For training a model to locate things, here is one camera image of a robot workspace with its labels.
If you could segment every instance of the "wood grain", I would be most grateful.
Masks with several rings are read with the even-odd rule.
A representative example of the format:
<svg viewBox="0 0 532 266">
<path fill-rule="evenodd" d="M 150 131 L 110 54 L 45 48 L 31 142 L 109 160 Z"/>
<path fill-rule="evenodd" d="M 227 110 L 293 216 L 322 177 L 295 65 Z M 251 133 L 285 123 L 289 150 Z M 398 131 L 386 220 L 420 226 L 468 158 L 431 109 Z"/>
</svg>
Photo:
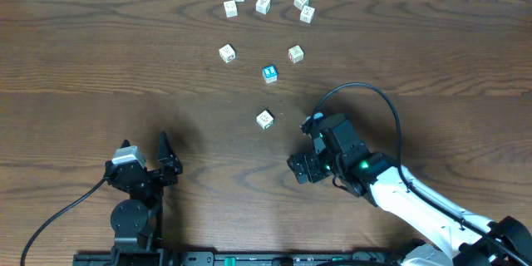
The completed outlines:
<svg viewBox="0 0 532 266">
<path fill-rule="evenodd" d="M 346 81 L 396 103 L 404 160 L 460 205 L 532 225 L 532 0 L 0 0 L 0 264 L 18 263 L 48 217 L 89 190 L 125 138 L 153 166 L 158 134 L 184 161 L 165 193 L 165 241 L 219 251 L 396 248 L 402 220 L 334 189 L 298 185 L 288 156 L 309 147 L 298 125 Z M 218 49 L 237 59 L 225 65 Z M 287 50 L 301 45 L 293 65 Z M 261 67 L 275 64 L 265 85 Z M 276 124 L 261 131 L 269 108 Z M 345 112 L 373 149 L 392 153 L 384 103 L 345 90 Z M 27 264 L 70 264 L 107 251 L 125 194 L 105 186 L 46 229 Z"/>
</svg>

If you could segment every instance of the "blue-faced block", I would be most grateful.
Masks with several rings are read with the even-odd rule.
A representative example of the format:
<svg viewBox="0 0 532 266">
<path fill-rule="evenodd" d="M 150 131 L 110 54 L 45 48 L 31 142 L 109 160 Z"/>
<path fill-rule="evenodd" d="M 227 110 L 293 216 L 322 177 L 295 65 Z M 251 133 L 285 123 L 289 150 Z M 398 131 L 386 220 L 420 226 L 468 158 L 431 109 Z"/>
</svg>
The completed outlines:
<svg viewBox="0 0 532 266">
<path fill-rule="evenodd" d="M 274 65 L 263 68 L 263 77 L 266 83 L 277 81 L 277 70 Z"/>
</svg>

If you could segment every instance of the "green led light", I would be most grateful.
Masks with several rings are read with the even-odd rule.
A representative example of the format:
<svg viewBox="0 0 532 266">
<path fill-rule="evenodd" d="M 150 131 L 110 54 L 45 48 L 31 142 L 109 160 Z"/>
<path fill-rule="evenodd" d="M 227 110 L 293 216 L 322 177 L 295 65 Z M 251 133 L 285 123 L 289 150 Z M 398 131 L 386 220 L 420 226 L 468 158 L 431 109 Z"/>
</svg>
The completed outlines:
<svg viewBox="0 0 532 266">
<path fill-rule="evenodd" d="M 369 168 L 369 164 L 367 163 L 367 161 L 362 161 L 360 162 L 360 168 L 365 170 L 366 168 Z"/>
</svg>

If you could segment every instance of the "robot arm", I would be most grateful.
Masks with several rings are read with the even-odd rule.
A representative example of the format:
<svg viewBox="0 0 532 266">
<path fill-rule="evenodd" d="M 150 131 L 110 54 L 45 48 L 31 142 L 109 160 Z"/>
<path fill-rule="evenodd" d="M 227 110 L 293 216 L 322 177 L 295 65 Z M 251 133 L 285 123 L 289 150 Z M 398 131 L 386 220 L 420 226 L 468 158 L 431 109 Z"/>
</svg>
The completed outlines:
<svg viewBox="0 0 532 266">
<path fill-rule="evenodd" d="M 124 140 L 112 160 L 106 162 L 104 177 L 109 185 L 126 192 L 130 198 L 119 203 L 111 214 L 115 245 L 106 261 L 109 263 L 104 265 L 178 263 L 175 254 L 161 248 L 163 189 L 177 184 L 177 175 L 183 173 L 183 165 L 164 131 L 160 133 L 157 161 L 160 168 L 148 171 L 138 147 Z"/>
<path fill-rule="evenodd" d="M 524 225 L 511 217 L 497 224 L 452 203 L 405 166 L 399 169 L 394 158 L 370 152 L 344 115 L 326 118 L 318 113 L 307 119 L 302 131 L 313 140 L 313 150 L 287 161 L 300 184 L 330 175 L 333 183 L 339 178 L 344 184 L 340 188 L 405 220 L 440 248 L 446 256 L 440 260 L 452 260 L 455 266 L 489 265 L 504 259 L 508 253 L 501 249 L 508 248 L 518 253 L 518 259 L 532 259 L 532 236 Z M 430 264 L 434 253 L 419 254 L 425 256 L 411 256 L 410 261 Z"/>
<path fill-rule="evenodd" d="M 402 169 L 403 174 L 417 190 L 423 192 L 426 197 L 430 197 L 433 202 L 450 213 L 465 218 L 485 233 L 490 231 L 488 224 L 491 219 L 462 209 L 417 180 L 405 166 L 402 166 Z M 378 207 L 405 220 L 440 248 L 449 259 L 453 259 L 460 253 L 459 247 L 462 244 L 473 244 L 480 239 L 477 233 L 464 228 L 442 212 L 433 209 L 407 190 L 395 167 L 381 173 L 377 181 L 370 186 L 370 191 Z"/>
</svg>

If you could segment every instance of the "wooden table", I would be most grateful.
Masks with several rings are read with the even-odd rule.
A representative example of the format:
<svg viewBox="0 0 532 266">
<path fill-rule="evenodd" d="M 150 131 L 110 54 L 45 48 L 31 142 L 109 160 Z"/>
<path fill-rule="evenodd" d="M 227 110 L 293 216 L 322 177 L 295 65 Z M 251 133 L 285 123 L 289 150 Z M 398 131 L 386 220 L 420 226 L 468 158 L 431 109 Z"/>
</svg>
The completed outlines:
<svg viewBox="0 0 532 266">
<path fill-rule="evenodd" d="M 155 163 L 169 134 L 185 172 L 165 193 L 165 241 L 219 251 L 393 249 L 417 234 L 364 199 L 298 185 L 285 160 L 309 147 L 299 125 L 329 89 L 381 87 L 395 102 L 404 164 L 457 204 L 532 225 L 532 0 L 0 0 L 0 260 L 87 192 L 123 139 Z M 218 49 L 230 43 L 237 59 Z M 302 62 L 288 60 L 296 44 Z M 278 68 L 266 85 L 261 68 Z M 255 116 L 276 123 L 262 131 Z M 386 104 L 342 91 L 374 150 L 395 152 Z M 27 264 L 68 265 L 113 245 L 109 186 L 37 239 Z"/>
</svg>

